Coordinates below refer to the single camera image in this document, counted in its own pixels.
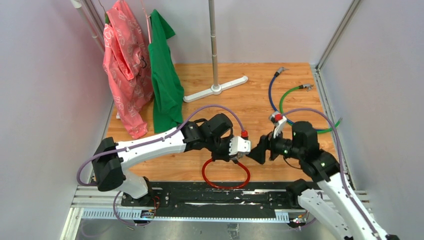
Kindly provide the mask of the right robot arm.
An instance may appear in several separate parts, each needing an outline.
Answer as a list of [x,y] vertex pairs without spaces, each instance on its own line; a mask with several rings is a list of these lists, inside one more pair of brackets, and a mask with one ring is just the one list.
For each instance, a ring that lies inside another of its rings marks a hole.
[[266,151],[271,160],[278,156],[299,161],[301,170],[330,198],[329,206],[318,193],[309,188],[304,179],[287,187],[286,204],[292,209],[299,207],[310,212],[332,235],[339,240],[397,240],[395,234],[387,233],[370,215],[359,200],[336,158],[320,148],[318,134],[312,124],[298,121],[292,125],[292,138],[283,138],[275,124],[274,130],[261,136],[259,143],[248,157],[259,164],[266,161]]

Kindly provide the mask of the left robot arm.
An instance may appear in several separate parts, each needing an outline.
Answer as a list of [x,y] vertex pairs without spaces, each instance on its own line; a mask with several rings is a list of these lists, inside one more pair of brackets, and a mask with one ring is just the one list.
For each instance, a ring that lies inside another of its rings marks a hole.
[[169,154],[202,149],[210,151],[214,160],[236,160],[250,151],[250,144],[232,131],[232,121],[219,113],[209,120],[187,121],[161,134],[138,140],[115,142],[107,137],[100,142],[91,161],[97,190],[121,191],[133,197],[140,206],[149,206],[153,193],[148,181],[132,174],[129,170],[132,166]]

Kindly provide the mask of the red cable lock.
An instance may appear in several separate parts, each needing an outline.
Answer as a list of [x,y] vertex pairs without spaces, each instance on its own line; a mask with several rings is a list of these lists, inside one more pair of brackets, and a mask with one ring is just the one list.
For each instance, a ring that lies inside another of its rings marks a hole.
[[208,159],[201,168],[201,176],[203,181],[212,188],[220,190],[236,190],[244,189],[247,187],[248,183],[251,181],[251,172],[250,170],[242,164],[239,160],[230,160],[235,166],[239,168],[238,173],[244,172],[245,179],[241,181],[241,176],[237,176],[236,173],[231,173],[229,170],[235,170],[236,167],[221,167],[219,170],[223,170],[223,173],[219,173],[218,170],[212,170],[211,173],[217,174],[209,178],[210,171],[208,167],[210,164],[214,165],[215,159]]

